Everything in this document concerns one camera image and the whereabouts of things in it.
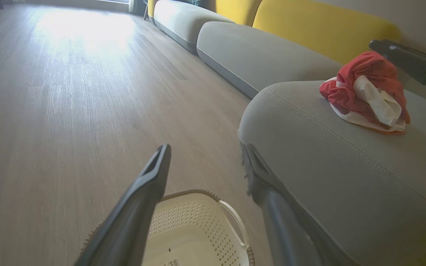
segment laundry basket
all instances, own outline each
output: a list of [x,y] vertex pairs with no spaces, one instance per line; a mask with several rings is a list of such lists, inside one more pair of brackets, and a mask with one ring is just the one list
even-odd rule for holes
[[166,195],[156,205],[142,266],[255,266],[255,261],[238,213],[216,195],[195,189]]

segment gray sofa seat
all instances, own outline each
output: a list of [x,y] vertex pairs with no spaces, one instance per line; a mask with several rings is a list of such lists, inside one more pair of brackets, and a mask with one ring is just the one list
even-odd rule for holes
[[405,265],[426,253],[426,100],[406,91],[412,123],[387,136],[340,119],[322,82],[263,89],[239,140],[357,264]]
[[203,61],[251,98],[279,82],[329,79],[342,67],[284,38],[223,22],[203,25],[197,51]]
[[157,27],[194,54],[198,33],[208,21],[234,23],[211,10],[180,1],[159,0],[154,7],[154,22]]

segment white sticker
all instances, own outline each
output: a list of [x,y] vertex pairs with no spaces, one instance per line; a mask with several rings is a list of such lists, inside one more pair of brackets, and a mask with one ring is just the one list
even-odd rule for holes
[[174,259],[166,263],[161,263],[160,266],[180,266],[180,263],[178,259]]

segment basket handle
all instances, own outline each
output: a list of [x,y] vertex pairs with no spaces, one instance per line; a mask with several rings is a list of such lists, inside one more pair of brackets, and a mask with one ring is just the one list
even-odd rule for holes
[[236,212],[235,209],[233,209],[233,207],[231,207],[230,204],[227,204],[226,202],[224,202],[222,200],[218,201],[218,204],[220,204],[220,208],[229,212],[234,217],[236,224],[238,224],[238,226],[241,230],[241,234],[244,238],[244,242],[238,236],[238,233],[236,232],[236,230],[232,226],[231,221],[229,219],[226,219],[226,221],[228,221],[228,225],[230,226],[231,231],[233,231],[233,234],[235,235],[236,239],[238,239],[241,246],[245,246],[245,247],[248,248],[249,247],[249,236],[247,235],[246,226],[244,225],[240,215]]

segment wooden floor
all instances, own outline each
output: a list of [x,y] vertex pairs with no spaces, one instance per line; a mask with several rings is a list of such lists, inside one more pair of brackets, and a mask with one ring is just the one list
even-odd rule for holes
[[154,150],[172,146],[167,192],[203,188],[243,217],[237,130],[249,99],[133,15],[14,4],[0,10],[0,266],[65,266]]

